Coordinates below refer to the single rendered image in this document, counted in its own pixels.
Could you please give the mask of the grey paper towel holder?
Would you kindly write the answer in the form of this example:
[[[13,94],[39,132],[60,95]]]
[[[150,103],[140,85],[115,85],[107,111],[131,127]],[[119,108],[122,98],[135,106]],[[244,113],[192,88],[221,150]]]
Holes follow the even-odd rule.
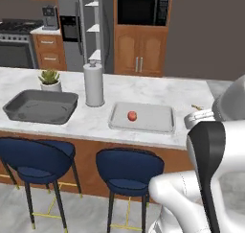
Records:
[[[103,69],[96,60],[91,60],[83,66],[85,100],[90,107],[99,107],[104,104],[103,97]]]

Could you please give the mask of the wooden dining counter base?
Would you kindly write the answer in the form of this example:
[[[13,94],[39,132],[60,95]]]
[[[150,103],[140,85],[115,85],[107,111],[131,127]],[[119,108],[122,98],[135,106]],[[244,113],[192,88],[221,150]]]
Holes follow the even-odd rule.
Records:
[[[109,190],[106,184],[100,178],[96,165],[96,153],[106,148],[124,147],[153,151],[156,155],[160,156],[165,161],[165,173],[182,172],[194,169],[190,162],[188,152],[185,150],[0,131],[0,137],[4,136],[22,137],[33,140],[51,139],[73,143],[76,148],[75,162],[78,171],[78,178],[80,181],[82,193],[84,195],[99,196],[105,198],[109,197]]]

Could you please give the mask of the tall wooden cupboard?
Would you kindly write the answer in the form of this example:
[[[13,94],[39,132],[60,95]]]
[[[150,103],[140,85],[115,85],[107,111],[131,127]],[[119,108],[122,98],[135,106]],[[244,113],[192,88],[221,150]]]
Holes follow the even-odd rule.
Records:
[[[114,0],[114,72],[119,75],[162,77],[167,49],[169,1],[166,26],[120,25],[118,1]]]

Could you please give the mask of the grey stove with oven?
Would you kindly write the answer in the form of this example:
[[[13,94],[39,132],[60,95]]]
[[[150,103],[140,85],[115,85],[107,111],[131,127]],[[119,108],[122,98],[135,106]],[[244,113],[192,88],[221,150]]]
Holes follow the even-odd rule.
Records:
[[[31,31],[41,20],[3,18],[0,22],[0,67],[38,68]]]

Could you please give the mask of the grey fridge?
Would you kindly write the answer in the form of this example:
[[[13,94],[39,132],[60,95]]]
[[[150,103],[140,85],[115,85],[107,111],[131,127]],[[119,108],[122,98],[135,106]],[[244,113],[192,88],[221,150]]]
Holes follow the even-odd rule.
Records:
[[[114,73],[113,0],[57,0],[67,70],[98,62]]]

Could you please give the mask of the grey coffee machine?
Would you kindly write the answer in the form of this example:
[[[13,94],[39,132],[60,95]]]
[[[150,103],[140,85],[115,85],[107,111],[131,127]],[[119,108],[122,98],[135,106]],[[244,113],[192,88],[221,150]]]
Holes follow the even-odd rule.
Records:
[[[57,30],[59,28],[57,19],[57,8],[56,6],[44,6],[42,8],[43,14],[43,29],[44,30]]]

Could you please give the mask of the dark grey tupperware container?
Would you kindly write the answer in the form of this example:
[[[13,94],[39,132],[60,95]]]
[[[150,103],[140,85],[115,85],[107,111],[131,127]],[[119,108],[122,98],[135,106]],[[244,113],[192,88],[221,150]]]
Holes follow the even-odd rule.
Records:
[[[78,94],[28,89],[18,93],[4,106],[10,120],[63,125],[78,105]]]

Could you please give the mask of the black microwave oven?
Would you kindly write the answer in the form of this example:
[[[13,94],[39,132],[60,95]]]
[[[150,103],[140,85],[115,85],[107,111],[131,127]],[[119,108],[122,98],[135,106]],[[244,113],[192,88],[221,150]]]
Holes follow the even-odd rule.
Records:
[[[170,0],[117,0],[120,25],[166,26]]]

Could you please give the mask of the green plant in white pot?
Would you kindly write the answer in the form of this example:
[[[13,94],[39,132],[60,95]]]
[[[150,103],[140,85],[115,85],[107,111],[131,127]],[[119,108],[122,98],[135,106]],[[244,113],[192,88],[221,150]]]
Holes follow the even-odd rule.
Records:
[[[38,76],[41,89],[44,91],[61,92],[60,74],[53,69],[42,70]]]

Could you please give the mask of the pale grey tupperware container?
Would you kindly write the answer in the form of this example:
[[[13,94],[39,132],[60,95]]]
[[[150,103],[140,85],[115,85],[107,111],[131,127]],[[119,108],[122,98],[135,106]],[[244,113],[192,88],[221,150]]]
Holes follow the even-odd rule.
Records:
[[[129,111],[137,112],[137,120],[127,118]],[[175,131],[175,113],[171,106],[117,102],[112,107],[108,126],[114,129],[172,134]]]

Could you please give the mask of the blue bar stool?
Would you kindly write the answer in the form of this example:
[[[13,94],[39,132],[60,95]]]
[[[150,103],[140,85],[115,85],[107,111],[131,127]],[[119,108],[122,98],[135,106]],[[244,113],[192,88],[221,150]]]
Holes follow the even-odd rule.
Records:
[[[0,137],[0,159],[4,164],[12,167],[24,182],[33,228],[35,223],[30,185],[53,184],[64,233],[68,233],[57,181],[72,168],[78,192],[82,195],[75,155],[75,146],[69,142]]]
[[[107,233],[111,230],[115,195],[142,198],[142,233],[145,233],[149,181],[164,172],[164,160],[152,151],[111,148],[97,152],[96,164],[101,179],[109,189]]]

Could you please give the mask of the wooden drawer cabinet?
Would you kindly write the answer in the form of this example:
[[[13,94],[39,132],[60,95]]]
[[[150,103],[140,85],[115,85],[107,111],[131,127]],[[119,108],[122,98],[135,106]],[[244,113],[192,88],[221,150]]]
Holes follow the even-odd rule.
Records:
[[[31,31],[38,67],[66,71],[67,65],[60,30],[44,30],[39,27]]]

